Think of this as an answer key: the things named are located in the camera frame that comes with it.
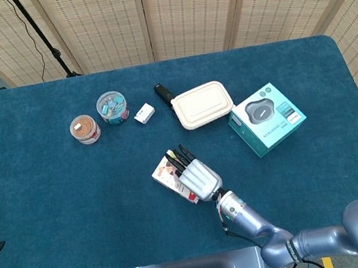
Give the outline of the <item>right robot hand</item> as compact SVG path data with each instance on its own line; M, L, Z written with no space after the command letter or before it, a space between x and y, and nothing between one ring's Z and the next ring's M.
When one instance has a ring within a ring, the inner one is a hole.
M180 183L200 200L215 201L225 193L220 175L181 144L178 149L168 150L165 158L176 169L175 175Z

